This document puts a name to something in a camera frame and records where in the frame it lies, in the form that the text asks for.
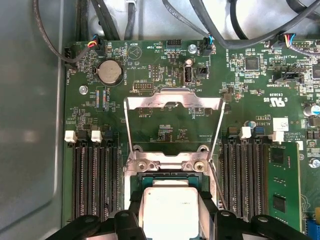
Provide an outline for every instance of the white label sticker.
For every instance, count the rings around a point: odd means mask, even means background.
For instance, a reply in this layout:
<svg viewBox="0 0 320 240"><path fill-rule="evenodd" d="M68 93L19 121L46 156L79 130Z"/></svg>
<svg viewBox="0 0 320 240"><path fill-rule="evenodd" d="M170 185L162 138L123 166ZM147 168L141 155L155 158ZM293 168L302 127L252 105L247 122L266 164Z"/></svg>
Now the white label sticker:
<svg viewBox="0 0 320 240"><path fill-rule="evenodd" d="M281 131L288 132L289 131L289 123L287 117L274 117L273 121L273 131Z"/></svg>

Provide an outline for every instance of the dimm slot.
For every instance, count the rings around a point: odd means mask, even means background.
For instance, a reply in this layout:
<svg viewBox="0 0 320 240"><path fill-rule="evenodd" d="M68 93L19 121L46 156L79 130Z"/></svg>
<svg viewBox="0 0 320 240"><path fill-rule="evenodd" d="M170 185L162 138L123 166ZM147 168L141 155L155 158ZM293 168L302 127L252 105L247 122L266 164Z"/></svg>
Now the dimm slot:
<svg viewBox="0 0 320 240"><path fill-rule="evenodd" d="M94 149L89 147L89 162L88 162L88 214L93 215L94 202Z"/></svg>
<svg viewBox="0 0 320 240"><path fill-rule="evenodd" d="M235 181L236 181L236 173L235 173L235 167L234 167L234 146L233 144L228 144L228 168L229 168L229 193L230 193L230 207L229 209L232 210L233 212L237 212L237 206L236 206L236 186L235 186Z"/></svg>
<svg viewBox="0 0 320 240"><path fill-rule="evenodd" d="M82 178L81 178L81 148L76 148L76 191L75 191L75 218L81 216L81 191L82 191Z"/></svg>
<svg viewBox="0 0 320 240"><path fill-rule="evenodd" d="M118 148L110 147L110 171L111 171L111 209L116 211L119 209L119 163Z"/></svg>
<svg viewBox="0 0 320 240"><path fill-rule="evenodd" d="M222 191L223 191L223 196L226 202L226 205L228 207L228 209L230 209L230 204L229 204L229 190L228 190L228 186L229 186L229 168L228 168L228 145L227 144L223 144L223 155L224 158L221 161L221 170L222 170Z"/></svg>
<svg viewBox="0 0 320 240"><path fill-rule="evenodd" d="M245 221L249 220L248 216L248 159L247 159L247 142L241 142L241 170L239 173L241 189L241 217Z"/></svg>
<svg viewBox="0 0 320 240"><path fill-rule="evenodd" d="M260 146L259 146L259 144L255 143L253 145L253 160L252 160L254 215L261 214L260 158L261 158Z"/></svg>
<svg viewBox="0 0 320 240"><path fill-rule="evenodd" d="M93 214L100 216L100 147L93 150Z"/></svg>
<svg viewBox="0 0 320 240"><path fill-rule="evenodd" d="M72 210L71 210L71 220L73 221L74 219L77 218L77 176L78 176L78 158L77 158L77 150L78 148L73 145L72 146Z"/></svg>
<svg viewBox="0 0 320 240"><path fill-rule="evenodd" d="M81 215L88 214L88 148L81 148Z"/></svg>
<svg viewBox="0 0 320 240"><path fill-rule="evenodd" d="M243 160L243 156L240 151L240 144L235 145L235 192L236 192L236 214L239 217L242 217L242 202L243 198L241 196L241 187L242 187L242 181L241 181L241 162Z"/></svg>
<svg viewBox="0 0 320 240"><path fill-rule="evenodd" d="M100 167L101 167L101 176L100 176L100 219L105 221L109 216L108 211L108 172L107 172L107 162L106 162L106 149L104 147L100 148Z"/></svg>
<svg viewBox="0 0 320 240"><path fill-rule="evenodd" d="M254 169L253 169L253 145L247 144L247 194L248 194L248 220L255 215L254 204Z"/></svg>

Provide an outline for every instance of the memory chip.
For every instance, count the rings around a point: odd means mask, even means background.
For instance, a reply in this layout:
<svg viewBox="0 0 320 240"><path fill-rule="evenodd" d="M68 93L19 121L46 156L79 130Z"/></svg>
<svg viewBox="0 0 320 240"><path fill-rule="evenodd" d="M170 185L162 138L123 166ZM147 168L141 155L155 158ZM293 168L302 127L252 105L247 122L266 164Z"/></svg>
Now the memory chip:
<svg viewBox="0 0 320 240"><path fill-rule="evenodd" d="M286 213L286 199L281 196L273 195L273 208Z"/></svg>
<svg viewBox="0 0 320 240"><path fill-rule="evenodd" d="M320 79L320 65L313 65L312 66L312 75L313 79Z"/></svg>
<svg viewBox="0 0 320 240"><path fill-rule="evenodd" d="M245 70L257 71L259 70L259 58L257 57L246 57L245 58Z"/></svg>
<svg viewBox="0 0 320 240"><path fill-rule="evenodd" d="M284 149L278 147L271 148L271 162L275 164L284 164L285 163L285 156L284 156Z"/></svg>

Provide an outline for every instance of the motherboard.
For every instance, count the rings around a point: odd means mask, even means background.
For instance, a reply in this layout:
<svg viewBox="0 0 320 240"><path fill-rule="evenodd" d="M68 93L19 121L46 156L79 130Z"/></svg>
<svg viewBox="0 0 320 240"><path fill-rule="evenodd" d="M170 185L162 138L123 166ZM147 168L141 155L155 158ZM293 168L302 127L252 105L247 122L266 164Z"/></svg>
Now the motherboard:
<svg viewBox="0 0 320 240"><path fill-rule="evenodd" d="M293 45L320 50L316 40ZM66 52L86 46L75 42ZM174 100L125 115L127 98L163 89L221 99L223 109ZM131 149L208 151L217 133L212 159L227 208L245 221L268 214L305 232L320 205L319 97L318 59L268 42L228 50L206 38L104 41L66 69L63 222L85 214L105 220L125 208ZM214 184L201 179L203 189Z"/></svg>

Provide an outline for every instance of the black cable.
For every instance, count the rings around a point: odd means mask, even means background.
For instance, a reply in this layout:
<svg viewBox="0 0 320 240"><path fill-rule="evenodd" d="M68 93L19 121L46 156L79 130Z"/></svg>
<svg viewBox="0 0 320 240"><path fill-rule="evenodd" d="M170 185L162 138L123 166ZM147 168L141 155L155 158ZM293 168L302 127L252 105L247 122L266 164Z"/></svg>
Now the black cable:
<svg viewBox="0 0 320 240"><path fill-rule="evenodd" d="M188 27L195 30L197 33L201 34L202 36L209 38L210 35L203 31L201 28L194 25L192 22L190 22L188 19L186 19L181 13L179 13L170 3L168 0L162 0L163 5L168 10L169 13L171 13L176 19L178 19L180 22L184 23Z"/></svg>
<svg viewBox="0 0 320 240"><path fill-rule="evenodd" d="M80 1L81 1L80 37L81 37L81 41L87 41L89 37L89 30L88 30L89 0L80 0Z"/></svg>
<svg viewBox="0 0 320 240"><path fill-rule="evenodd" d="M106 23L108 24L110 28L110 33L112 35L113 40L120 40L117 28L115 26L114 20L112 19L112 16L105 4L104 0L96 0L97 3L100 5L101 12L103 16L105 17Z"/></svg>
<svg viewBox="0 0 320 240"><path fill-rule="evenodd" d="M76 0L75 3L75 40L81 41L81 1L82 0Z"/></svg>
<svg viewBox="0 0 320 240"><path fill-rule="evenodd" d="M302 49L299 49L295 46L290 46L289 49L299 53L299 54L303 54L303 55L306 55L308 57L320 57L320 53L319 52L309 52L309 51L305 51L305 50L302 50Z"/></svg>
<svg viewBox="0 0 320 240"><path fill-rule="evenodd" d="M206 7L202 0L190 0L190 3L202 22L202 24L207 28L209 33L213 36L213 38L220 43L220 45L226 49L243 49L254 46L258 43L273 39L276 35L282 34L293 26L301 22L305 17L307 17L311 12L313 12L317 7L320 6L320 0L314 1L309 7L307 7L302 13L298 16L294 17L286 24L276 28L275 30L268 32L262 36L255 37L248 40L225 40L220 32L218 31L215 24L212 22Z"/></svg>
<svg viewBox="0 0 320 240"><path fill-rule="evenodd" d="M91 0L92 2L92 5L93 5L93 8L96 12L96 15L98 16L98 19L99 19L99 23L102 27L102 30L104 32L104 36L107 40L115 40L114 37L112 36L111 34L111 30L110 30L110 27L107 23L107 20L105 18L105 16L103 15L102 11L101 11L101 8L100 8L100 5L98 3L98 0Z"/></svg>
<svg viewBox="0 0 320 240"><path fill-rule="evenodd" d="M136 20L136 7L132 2L128 3L128 23L124 32L124 40L132 40Z"/></svg>
<svg viewBox="0 0 320 240"><path fill-rule="evenodd" d="M286 0L286 3L297 14L302 13L307 8L307 6L304 5L302 2L300 2L299 0ZM313 11L310 13L309 16L307 16L307 18L318 23L320 21L320 14L317 13L316 11Z"/></svg>
<svg viewBox="0 0 320 240"><path fill-rule="evenodd" d="M247 36L245 35L244 31L242 31L238 18L237 18L237 1L238 0L229 0L230 1L230 19L232 27L235 31L235 34L241 40L247 40Z"/></svg>
<svg viewBox="0 0 320 240"><path fill-rule="evenodd" d="M41 17L40 17L40 11L39 11L39 0L33 0L33 12L34 12L34 16L35 16L35 21L36 21L36 24L39 28L39 31L41 33L41 36L43 38L43 40L45 41L45 43L47 44L47 46L49 47L49 49L60 59L62 59L63 61L67 62L67 63L71 63L71 64L74 64L76 62L78 62L80 59L82 59L86 54L87 52L89 52L90 48L89 47L86 47L85 49L82 50L82 52L79 53L78 56L76 56L75 58L68 58L68 57L65 57L63 56L61 53L59 53L55 47L53 46L53 44L51 43L46 31L45 31L45 28L44 28L44 25L42 23L42 20L41 20Z"/></svg>

